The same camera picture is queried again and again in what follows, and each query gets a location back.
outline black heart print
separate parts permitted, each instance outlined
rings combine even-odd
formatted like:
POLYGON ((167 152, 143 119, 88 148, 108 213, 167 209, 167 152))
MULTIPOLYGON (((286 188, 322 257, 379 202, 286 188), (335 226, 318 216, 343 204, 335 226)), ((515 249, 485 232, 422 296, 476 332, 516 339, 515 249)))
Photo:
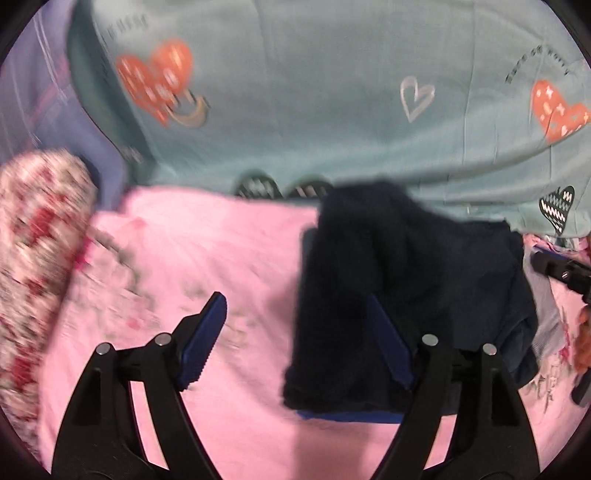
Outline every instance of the black heart print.
POLYGON ((300 183, 293 187, 287 194, 287 198, 318 198, 321 199, 328 195, 333 186, 324 180, 311 180, 300 183))
POLYGON ((322 179, 300 180, 283 195, 275 180, 264 172, 251 172, 239 180, 234 195, 253 200, 283 200, 283 199, 321 199, 325 197, 333 186, 322 179))
POLYGON ((574 202, 574 187, 569 185, 563 190, 557 188, 555 192, 543 196, 540 201, 540 212, 544 215, 556 230, 557 236, 564 233, 566 220, 569 217, 570 208, 574 202))
POLYGON ((251 174, 243 178, 236 188, 234 195, 256 200, 277 200, 283 198, 275 180, 264 173, 251 174))

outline white heart outline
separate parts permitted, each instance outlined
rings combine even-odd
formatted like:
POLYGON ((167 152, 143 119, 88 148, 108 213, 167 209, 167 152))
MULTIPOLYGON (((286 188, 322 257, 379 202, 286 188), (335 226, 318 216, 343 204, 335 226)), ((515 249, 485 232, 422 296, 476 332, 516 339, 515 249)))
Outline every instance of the white heart outline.
POLYGON ((408 118, 409 123, 413 123, 421 113, 423 113, 429 105, 435 99, 435 85, 424 85, 418 87, 418 80, 414 76, 406 77, 400 84, 400 101, 402 102, 402 108, 408 118), (416 107, 412 112, 409 111, 406 99, 404 98, 404 91, 414 86, 414 102, 416 103, 419 98, 426 95, 426 98, 416 107))

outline pink floral fabric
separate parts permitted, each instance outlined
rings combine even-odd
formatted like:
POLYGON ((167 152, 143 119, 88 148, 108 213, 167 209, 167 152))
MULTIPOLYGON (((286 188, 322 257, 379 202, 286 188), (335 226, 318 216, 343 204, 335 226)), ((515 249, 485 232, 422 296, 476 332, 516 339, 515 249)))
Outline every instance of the pink floral fabric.
POLYGON ((0 169, 0 407, 37 457, 38 370, 95 196, 66 151, 0 169))

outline orange heart print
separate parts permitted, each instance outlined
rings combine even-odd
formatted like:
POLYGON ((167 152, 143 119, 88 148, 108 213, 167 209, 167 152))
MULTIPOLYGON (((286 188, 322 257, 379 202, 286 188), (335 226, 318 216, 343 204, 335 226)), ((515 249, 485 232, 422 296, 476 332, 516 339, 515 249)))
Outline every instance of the orange heart print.
POLYGON ((172 108, 175 96, 189 88, 193 56, 182 41, 171 40, 154 50, 148 64, 135 55, 121 55, 116 68, 134 103, 166 127, 167 106, 172 108))
POLYGON ((591 118, 587 107, 582 103, 570 106, 558 89, 547 80, 540 80, 532 88, 531 109, 549 143, 555 143, 581 130, 591 118))

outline light blue fabric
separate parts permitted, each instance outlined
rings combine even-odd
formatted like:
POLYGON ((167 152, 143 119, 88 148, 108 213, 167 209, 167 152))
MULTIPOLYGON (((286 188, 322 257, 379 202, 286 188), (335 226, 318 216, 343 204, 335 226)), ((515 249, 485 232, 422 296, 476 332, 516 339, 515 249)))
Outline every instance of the light blue fabric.
POLYGON ((74 30, 82 103, 142 155, 139 184, 236 193, 257 171, 277 197, 303 179, 387 177, 448 215, 591 231, 590 130, 550 146, 530 109, 538 80, 589 108, 591 70, 540 0, 80 0, 74 30), (149 68, 170 40, 209 104, 200 128, 165 128, 122 94, 118 60, 149 68))
POLYGON ((542 364, 544 358, 554 355, 566 346, 563 320, 560 317, 558 305, 554 295, 550 279, 540 275, 531 266, 531 256, 534 249, 524 247, 523 272, 534 295, 535 311, 538 315, 538 329, 532 342, 532 348, 538 364, 542 364))
POLYGON ((74 0, 51 0, 27 25, 0 73, 0 163, 34 148, 66 148, 99 188, 96 208, 116 209, 126 165, 72 88, 66 35, 74 0))

